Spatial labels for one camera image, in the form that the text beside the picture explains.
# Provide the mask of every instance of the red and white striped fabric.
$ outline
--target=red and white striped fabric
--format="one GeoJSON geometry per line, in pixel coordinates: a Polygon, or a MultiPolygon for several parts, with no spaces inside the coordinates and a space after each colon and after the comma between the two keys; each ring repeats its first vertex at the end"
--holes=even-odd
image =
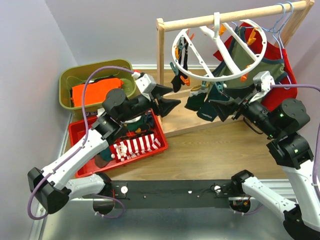
{"type": "Polygon", "coordinates": [[[125,161],[161,147],[157,136],[149,134],[135,139],[124,140],[109,146],[111,157],[118,161],[125,161]]]}

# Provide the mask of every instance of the baseboard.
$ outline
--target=baseboard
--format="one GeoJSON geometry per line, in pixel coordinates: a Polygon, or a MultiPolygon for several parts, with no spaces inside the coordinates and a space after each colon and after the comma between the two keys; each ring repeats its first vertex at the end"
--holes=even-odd
{"type": "MultiPolygon", "coordinates": [[[[210,64],[207,65],[209,69],[215,69],[218,67],[217,64],[210,64]]],[[[157,69],[157,64],[132,64],[133,69],[157,69]]],[[[164,69],[171,69],[169,64],[164,65],[164,69]]],[[[189,64],[188,69],[203,69],[203,67],[200,64],[189,64]]]]}

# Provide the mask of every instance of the black cable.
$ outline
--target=black cable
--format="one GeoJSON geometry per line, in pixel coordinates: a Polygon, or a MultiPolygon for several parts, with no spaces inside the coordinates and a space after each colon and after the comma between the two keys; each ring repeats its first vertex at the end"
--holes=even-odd
{"type": "Polygon", "coordinates": [[[254,131],[256,134],[259,134],[259,135],[264,134],[263,132],[259,132],[259,131],[255,130],[255,129],[250,125],[250,123],[247,122],[247,120],[246,120],[245,117],[243,117],[243,121],[244,121],[244,123],[245,123],[252,131],[254,131]]]}

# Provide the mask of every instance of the green bin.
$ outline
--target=green bin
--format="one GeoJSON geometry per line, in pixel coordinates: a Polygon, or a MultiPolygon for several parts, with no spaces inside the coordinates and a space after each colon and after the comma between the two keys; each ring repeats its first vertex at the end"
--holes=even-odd
{"type": "MultiPolygon", "coordinates": [[[[66,70],[59,79],[59,102],[62,107],[73,112],[77,119],[82,119],[82,109],[81,107],[74,107],[73,102],[71,101],[70,90],[72,87],[83,84],[86,82],[88,77],[97,69],[104,66],[118,66],[124,67],[132,70],[131,63],[123,59],[115,59],[110,61],[97,62],[82,66],[76,66],[66,70]]],[[[121,79],[124,84],[122,89],[124,90],[127,97],[134,97],[136,92],[136,84],[129,72],[118,70],[118,69],[105,69],[98,72],[94,79],[115,76],[118,79],[121,79]]],[[[85,112],[87,116],[93,116],[97,114],[97,110],[102,108],[102,102],[86,105],[85,112]]]]}

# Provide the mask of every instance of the red garment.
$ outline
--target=red garment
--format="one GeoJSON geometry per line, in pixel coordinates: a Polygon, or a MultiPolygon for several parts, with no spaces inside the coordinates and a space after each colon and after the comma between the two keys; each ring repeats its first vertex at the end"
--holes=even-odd
{"type": "Polygon", "coordinates": [[[111,157],[117,162],[135,158],[161,147],[157,135],[149,134],[110,145],[111,157]]]}
{"type": "MultiPolygon", "coordinates": [[[[240,25],[241,27],[250,27],[250,24],[247,23],[242,23],[240,25]]],[[[249,36],[252,32],[253,28],[247,28],[245,30],[245,39],[248,40],[249,36]]],[[[232,42],[232,36],[229,37],[225,42],[224,45],[229,48],[231,42],[232,42]]],[[[250,45],[250,48],[253,52],[255,53],[261,53],[262,50],[262,38],[261,35],[258,31],[256,31],[255,34],[255,38],[256,40],[254,41],[254,43],[252,43],[250,45]]],[[[283,55],[283,59],[284,59],[284,71],[288,74],[291,83],[292,84],[297,84],[296,78],[294,76],[294,73],[291,69],[290,63],[289,63],[289,59],[288,59],[288,55],[285,49],[282,49],[282,55],[283,55]]],[[[219,51],[216,51],[213,56],[215,56],[219,61],[223,61],[222,55],[219,51]]],[[[266,51],[264,54],[264,57],[266,59],[270,59],[270,60],[277,60],[277,59],[281,59],[281,54],[280,54],[280,49],[274,45],[272,45],[271,43],[267,42],[266,45],[266,51]]],[[[282,84],[289,84],[289,79],[288,77],[285,77],[282,81],[282,84]]],[[[261,102],[265,107],[267,107],[270,111],[273,111],[278,105],[280,105],[282,103],[283,100],[287,99],[287,98],[296,98],[298,94],[298,89],[296,87],[292,87],[290,89],[284,89],[284,88],[274,88],[272,89],[263,99],[263,101],[261,102]]]]}

